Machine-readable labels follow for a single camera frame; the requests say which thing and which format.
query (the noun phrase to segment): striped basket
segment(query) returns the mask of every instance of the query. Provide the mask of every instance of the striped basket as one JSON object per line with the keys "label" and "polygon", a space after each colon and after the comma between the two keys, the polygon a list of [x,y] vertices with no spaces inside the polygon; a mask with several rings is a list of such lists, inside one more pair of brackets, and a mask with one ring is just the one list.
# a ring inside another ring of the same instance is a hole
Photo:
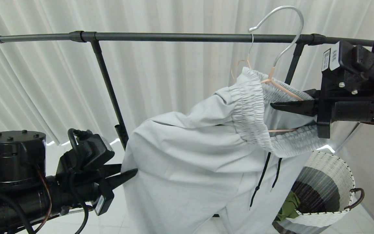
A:
{"label": "striped basket", "polygon": [[[301,201],[295,219],[273,222],[280,234],[318,234],[360,204],[363,189],[355,188],[349,166],[332,154],[313,152],[292,191]],[[360,198],[353,203],[355,192]]]}

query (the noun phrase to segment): clothes hanger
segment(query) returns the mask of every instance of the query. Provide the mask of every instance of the clothes hanger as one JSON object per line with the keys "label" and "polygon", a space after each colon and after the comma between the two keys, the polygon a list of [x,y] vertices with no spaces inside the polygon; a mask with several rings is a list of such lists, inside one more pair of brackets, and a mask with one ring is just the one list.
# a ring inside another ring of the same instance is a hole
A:
{"label": "clothes hanger", "polygon": [[247,58],[246,60],[244,60],[244,59],[239,60],[239,61],[236,63],[236,65],[233,66],[232,69],[230,69],[230,74],[232,75],[233,80],[235,80],[235,76],[233,75],[233,68],[239,66],[239,63],[240,63],[240,62],[247,62],[248,67],[249,67],[250,69],[252,69],[252,67],[251,67],[251,63],[249,62],[249,56],[251,55],[251,50],[252,50],[252,47],[254,46],[254,35],[253,35],[253,34],[251,34],[251,35],[252,35],[252,44],[251,44],[251,47],[249,48],[248,58]]}
{"label": "clothes hanger", "polygon": [[268,78],[266,80],[263,80],[261,81],[261,83],[268,83],[268,84],[272,84],[274,85],[275,87],[277,87],[278,89],[282,90],[283,92],[285,92],[286,94],[292,96],[293,98],[297,99],[298,101],[303,101],[302,98],[300,98],[299,96],[295,95],[294,93],[292,93],[291,91],[285,89],[284,87],[282,87],[281,85],[279,85],[278,83],[276,83],[275,81],[272,80],[272,76],[273,76],[273,73],[275,71],[275,66],[276,66],[276,63],[278,62],[279,58],[285,53],[287,52],[287,50],[289,50],[296,42],[297,40],[300,38],[300,35],[303,31],[303,27],[304,27],[304,17],[303,17],[303,14],[301,13],[301,11],[296,8],[295,6],[280,6],[280,7],[277,7],[275,9],[273,9],[271,12],[269,12],[269,14],[267,14],[262,20],[261,22],[259,22],[258,25],[256,25],[255,27],[253,28],[249,28],[249,32],[251,33],[252,31],[255,31],[257,30],[265,21],[266,19],[268,19],[273,13],[281,10],[281,9],[293,9],[295,10],[297,13],[298,13],[298,16],[300,17],[300,29],[298,30],[298,33],[297,35],[295,36],[294,40],[292,40],[291,44],[289,46],[287,46],[277,57],[276,59],[273,61],[273,66],[269,72],[269,75],[268,75]]}

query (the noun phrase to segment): white curtain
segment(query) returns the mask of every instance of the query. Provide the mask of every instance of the white curtain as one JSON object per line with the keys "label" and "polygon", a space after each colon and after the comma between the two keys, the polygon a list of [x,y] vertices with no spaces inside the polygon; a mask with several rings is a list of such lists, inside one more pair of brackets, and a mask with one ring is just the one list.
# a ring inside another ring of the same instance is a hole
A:
{"label": "white curtain", "polygon": [[[305,34],[374,39],[374,0],[0,0],[0,35],[77,30],[247,33],[281,5],[301,9]],[[298,26],[297,14],[286,9],[255,33],[295,34]],[[186,112],[232,84],[231,67],[246,58],[250,47],[249,43],[100,44],[129,133],[149,117]],[[268,73],[286,46],[254,44],[251,65]],[[322,53],[329,47],[304,48],[293,86],[319,89]],[[275,77],[285,80],[291,58],[292,50],[279,60]],[[68,141],[67,129],[73,127],[90,129],[113,141],[117,123],[89,43],[0,44],[0,131],[37,130],[47,133],[48,141],[62,144]],[[339,123],[338,128],[350,132],[352,125]]]}

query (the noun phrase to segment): green garment in basket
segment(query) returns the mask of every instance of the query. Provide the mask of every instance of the green garment in basket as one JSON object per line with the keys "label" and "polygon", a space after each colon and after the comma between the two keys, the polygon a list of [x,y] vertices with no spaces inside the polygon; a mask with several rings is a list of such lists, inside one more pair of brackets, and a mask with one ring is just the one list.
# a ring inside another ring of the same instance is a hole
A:
{"label": "green garment in basket", "polygon": [[299,216],[296,209],[300,206],[300,200],[293,191],[290,191],[284,204],[276,215],[275,221],[281,222],[285,218],[295,219]]}

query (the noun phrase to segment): clothing rack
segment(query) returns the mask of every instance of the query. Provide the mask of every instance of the clothing rack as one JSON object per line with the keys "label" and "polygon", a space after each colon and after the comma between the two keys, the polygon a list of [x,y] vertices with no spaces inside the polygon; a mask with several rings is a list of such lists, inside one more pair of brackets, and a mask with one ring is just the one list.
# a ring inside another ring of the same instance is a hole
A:
{"label": "clothing rack", "polygon": [[[160,42],[224,42],[224,43],[291,43],[295,35],[276,34],[200,34],[200,33],[128,33],[128,32],[85,32],[74,31],[70,33],[52,34],[29,34],[1,36],[0,43],[9,42],[29,42],[29,41],[60,41],[71,40],[80,43],[89,42],[92,45],[101,70],[108,94],[112,102],[118,125],[115,126],[123,148],[126,148],[129,136],[125,123],[119,109],[118,101],[113,90],[112,82],[108,74],[108,69],[102,55],[99,41],[160,41]],[[321,34],[301,34],[296,42],[294,55],[285,79],[286,84],[291,84],[298,61],[303,52],[304,46],[317,46],[322,44],[335,44],[341,40],[352,45],[372,46],[373,40],[363,40],[354,38],[326,37]]]}

